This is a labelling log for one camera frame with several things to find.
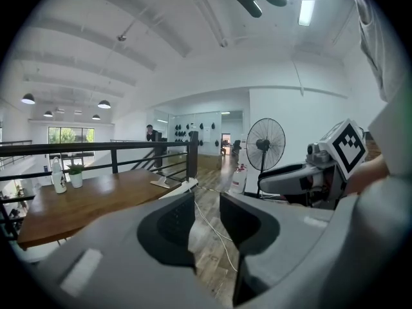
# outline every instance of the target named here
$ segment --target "wooden table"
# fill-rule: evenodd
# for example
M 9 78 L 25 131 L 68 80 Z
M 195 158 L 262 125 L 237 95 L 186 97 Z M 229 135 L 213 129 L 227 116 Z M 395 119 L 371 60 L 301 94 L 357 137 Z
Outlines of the wooden table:
M 57 194 L 53 185 L 41 187 L 23 220 L 17 243 L 23 249 L 70 237 L 98 217 L 159 199 L 180 186 L 167 179 L 170 189 L 150 184 L 160 175 L 136 169 L 83 180 L 75 189 Z

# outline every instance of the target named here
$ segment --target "potted plant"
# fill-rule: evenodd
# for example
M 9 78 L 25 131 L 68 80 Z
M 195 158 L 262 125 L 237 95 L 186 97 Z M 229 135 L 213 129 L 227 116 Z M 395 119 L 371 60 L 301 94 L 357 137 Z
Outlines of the potted plant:
M 69 165 L 69 175 L 71 180 L 71 185 L 73 188 L 79 188 L 83 185 L 83 175 L 82 171 L 84 169 L 83 165 Z

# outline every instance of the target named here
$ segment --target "person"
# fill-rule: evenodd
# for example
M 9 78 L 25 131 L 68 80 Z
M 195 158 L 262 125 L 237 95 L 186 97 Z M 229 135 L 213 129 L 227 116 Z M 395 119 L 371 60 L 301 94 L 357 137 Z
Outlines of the person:
M 411 84 L 409 59 L 378 6 L 372 0 L 354 1 L 359 14 L 360 48 L 377 80 L 381 99 L 390 102 L 400 88 Z M 389 169 L 380 155 L 358 167 L 348 180 L 345 194 L 361 193 L 388 175 Z
M 359 13 L 360 48 L 377 80 L 379 95 L 389 102 L 410 81 L 407 55 L 395 32 L 372 0 L 355 0 Z M 359 166 L 345 189 L 345 194 L 361 193 L 373 182 L 389 175 L 385 159 L 379 155 Z
M 158 131 L 155 131 L 153 129 L 153 126 L 151 124 L 146 126 L 147 132 L 146 132 L 146 139 L 147 141 L 156 141 L 156 134 L 158 133 Z

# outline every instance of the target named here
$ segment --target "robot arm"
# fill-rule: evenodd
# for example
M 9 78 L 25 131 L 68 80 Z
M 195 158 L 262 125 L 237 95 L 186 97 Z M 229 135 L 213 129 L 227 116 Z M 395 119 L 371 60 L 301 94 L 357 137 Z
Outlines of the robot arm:
M 286 197 L 305 196 L 310 205 L 338 200 L 349 177 L 368 154 L 357 129 L 350 119 L 338 123 L 318 143 L 308 145 L 305 162 L 261 173 L 257 186 Z

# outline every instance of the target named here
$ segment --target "black chair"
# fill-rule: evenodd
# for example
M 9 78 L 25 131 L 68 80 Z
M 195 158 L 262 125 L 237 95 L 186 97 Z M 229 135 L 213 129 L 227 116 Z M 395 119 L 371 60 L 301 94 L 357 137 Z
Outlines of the black chair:
M 236 140 L 233 143 L 233 149 L 232 149 L 232 157 L 239 156 L 239 151 L 240 151 L 240 140 Z

